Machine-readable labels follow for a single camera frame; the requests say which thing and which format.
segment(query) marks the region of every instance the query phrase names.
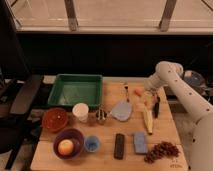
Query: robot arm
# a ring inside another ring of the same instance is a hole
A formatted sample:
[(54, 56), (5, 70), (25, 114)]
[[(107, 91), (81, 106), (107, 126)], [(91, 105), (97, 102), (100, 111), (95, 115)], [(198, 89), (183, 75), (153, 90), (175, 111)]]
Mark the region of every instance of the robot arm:
[(144, 86), (148, 90), (157, 90), (167, 84), (185, 107), (192, 120), (197, 124), (190, 156), (191, 171), (213, 170), (213, 106), (186, 84), (180, 75), (180, 64), (160, 62), (155, 74), (151, 75)]

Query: orange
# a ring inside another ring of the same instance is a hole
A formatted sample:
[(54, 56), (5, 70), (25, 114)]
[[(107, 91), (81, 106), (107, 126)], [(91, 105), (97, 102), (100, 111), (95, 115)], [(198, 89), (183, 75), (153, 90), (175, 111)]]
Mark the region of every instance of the orange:
[(58, 152), (63, 156), (70, 155), (73, 152), (73, 149), (74, 144), (69, 139), (64, 139), (58, 144)]

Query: blue sponge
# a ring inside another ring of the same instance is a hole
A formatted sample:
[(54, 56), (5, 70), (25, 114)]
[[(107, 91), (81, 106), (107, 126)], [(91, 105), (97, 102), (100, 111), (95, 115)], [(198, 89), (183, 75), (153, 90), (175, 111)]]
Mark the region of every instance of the blue sponge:
[(145, 135), (143, 132), (135, 132), (134, 136), (134, 146), (136, 154), (146, 154), (148, 152), (148, 148), (145, 141)]

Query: green plastic bin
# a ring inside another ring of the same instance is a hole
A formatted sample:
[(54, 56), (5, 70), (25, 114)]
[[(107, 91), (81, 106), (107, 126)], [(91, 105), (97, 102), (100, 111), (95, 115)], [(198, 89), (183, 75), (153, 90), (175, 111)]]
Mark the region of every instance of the green plastic bin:
[(73, 107), (86, 103), (99, 108), (102, 99), (101, 75), (58, 74), (48, 98), (49, 106)]

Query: wooden table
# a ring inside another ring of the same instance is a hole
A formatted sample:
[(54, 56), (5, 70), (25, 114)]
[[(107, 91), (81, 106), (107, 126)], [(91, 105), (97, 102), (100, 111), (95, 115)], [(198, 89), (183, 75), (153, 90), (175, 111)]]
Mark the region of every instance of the wooden table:
[[(56, 134), (42, 130), (35, 155), (31, 164), (33, 171), (187, 171), (187, 163), (184, 157), (181, 142), (171, 115), (169, 104), (163, 89), (158, 91), (161, 98), (159, 118), (154, 119), (153, 135), (147, 135), (143, 116), (140, 110), (141, 99), (133, 93), (139, 83), (129, 83), (130, 102), (133, 105), (131, 118), (127, 122), (119, 122), (109, 117), (104, 125), (94, 121), (94, 113), (90, 113), (90, 122), (80, 123), (70, 113), (68, 127), (79, 129), (84, 136), (95, 134), (100, 138), (101, 147), (96, 153), (82, 152), (73, 160), (61, 160), (53, 152), (53, 140)], [(102, 107), (110, 111), (120, 100), (125, 99), (123, 83), (104, 83)], [(180, 150), (178, 158), (163, 158), (154, 164), (144, 162), (143, 155), (134, 153), (132, 133), (143, 131), (146, 134), (148, 147), (161, 141), (169, 141), (177, 145)], [(125, 155), (123, 160), (113, 157), (115, 134), (125, 135)]]

